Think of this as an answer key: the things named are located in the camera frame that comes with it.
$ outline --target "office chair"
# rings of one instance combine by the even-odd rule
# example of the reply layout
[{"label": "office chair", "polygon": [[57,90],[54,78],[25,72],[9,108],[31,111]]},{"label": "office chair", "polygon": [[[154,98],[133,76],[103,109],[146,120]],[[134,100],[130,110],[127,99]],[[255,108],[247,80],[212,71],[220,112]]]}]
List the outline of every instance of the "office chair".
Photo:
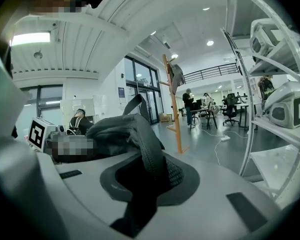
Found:
[{"label": "office chair", "polygon": [[239,123],[239,121],[232,119],[236,117],[238,113],[237,106],[236,106],[238,103],[238,97],[236,97],[234,93],[229,93],[226,97],[226,102],[227,102],[227,108],[225,112],[222,112],[222,114],[224,116],[228,116],[229,118],[225,120],[222,123],[222,125],[225,126],[225,124],[228,122],[230,122],[231,125],[233,125],[233,123],[235,122]]}]

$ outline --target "fluorescent light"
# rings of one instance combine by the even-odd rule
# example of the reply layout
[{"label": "fluorescent light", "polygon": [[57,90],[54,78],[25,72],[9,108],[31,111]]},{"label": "fluorescent light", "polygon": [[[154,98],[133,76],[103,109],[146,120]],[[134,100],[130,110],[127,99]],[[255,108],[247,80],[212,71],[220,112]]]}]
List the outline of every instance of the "fluorescent light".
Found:
[{"label": "fluorescent light", "polygon": [[45,104],[58,104],[60,103],[60,100],[55,100],[55,101],[47,101]]},{"label": "fluorescent light", "polygon": [[214,43],[215,43],[214,41],[210,40],[210,41],[208,41],[208,42],[206,43],[206,45],[207,45],[207,46],[212,46]]},{"label": "fluorescent light", "polygon": [[50,42],[49,32],[28,33],[28,34],[15,35],[13,37],[11,46],[30,44],[30,43],[49,43],[49,42]]}]

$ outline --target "metal railing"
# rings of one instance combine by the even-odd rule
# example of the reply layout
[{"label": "metal railing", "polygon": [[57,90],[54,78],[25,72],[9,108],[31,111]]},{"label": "metal railing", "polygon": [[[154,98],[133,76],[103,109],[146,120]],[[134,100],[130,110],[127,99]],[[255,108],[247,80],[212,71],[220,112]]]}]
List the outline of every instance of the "metal railing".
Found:
[{"label": "metal railing", "polygon": [[213,66],[205,68],[196,72],[192,72],[184,75],[185,83],[191,83],[198,80],[203,80],[207,78],[213,78],[218,76],[223,76],[227,74],[239,73],[239,69],[236,63],[229,63],[219,66]]}]

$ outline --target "cardboard box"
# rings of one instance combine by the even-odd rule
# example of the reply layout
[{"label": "cardboard box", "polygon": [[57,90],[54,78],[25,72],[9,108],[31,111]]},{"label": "cardboard box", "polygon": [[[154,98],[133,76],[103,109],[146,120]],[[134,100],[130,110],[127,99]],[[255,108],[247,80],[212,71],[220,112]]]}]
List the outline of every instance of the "cardboard box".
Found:
[{"label": "cardboard box", "polygon": [[165,113],[160,113],[159,120],[161,123],[168,123],[171,121],[171,115],[166,115]]}]

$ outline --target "wooden coat rack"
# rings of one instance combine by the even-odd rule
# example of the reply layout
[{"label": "wooden coat rack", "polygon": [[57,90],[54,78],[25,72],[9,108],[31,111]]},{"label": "wooden coat rack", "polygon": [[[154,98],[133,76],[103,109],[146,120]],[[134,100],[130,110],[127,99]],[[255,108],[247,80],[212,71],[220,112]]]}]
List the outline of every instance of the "wooden coat rack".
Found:
[{"label": "wooden coat rack", "polygon": [[163,55],[163,63],[166,71],[166,76],[168,78],[168,82],[162,82],[160,81],[159,83],[165,86],[169,86],[170,94],[171,94],[171,100],[172,100],[172,109],[173,109],[173,114],[174,114],[174,128],[167,126],[167,128],[173,132],[175,132],[175,138],[176,138],[176,144],[178,148],[178,153],[183,154],[189,147],[187,146],[184,150],[182,150],[182,144],[181,144],[181,134],[180,134],[180,122],[179,122],[179,114],[178,114],[178,109],[177,109],[177,102],[176,102],[176,97],[172,91],[172,69],[170,66],[170,62],[172,60],[168,61],[167,56],[164,54]]}]

